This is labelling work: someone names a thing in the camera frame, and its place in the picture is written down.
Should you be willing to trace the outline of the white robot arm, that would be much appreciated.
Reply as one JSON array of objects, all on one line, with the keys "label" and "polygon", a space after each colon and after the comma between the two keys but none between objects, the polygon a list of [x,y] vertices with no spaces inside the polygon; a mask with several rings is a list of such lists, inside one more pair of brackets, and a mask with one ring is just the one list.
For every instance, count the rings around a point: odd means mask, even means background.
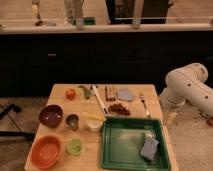
[{"label": "white robot arm", "polygon": [[205,84],[207,78],[208,70],[200,63],[168,72],[166,87],[159,96],[162,109],[166,112],[180,110],[188,100],[213,117],[213,88]]}]

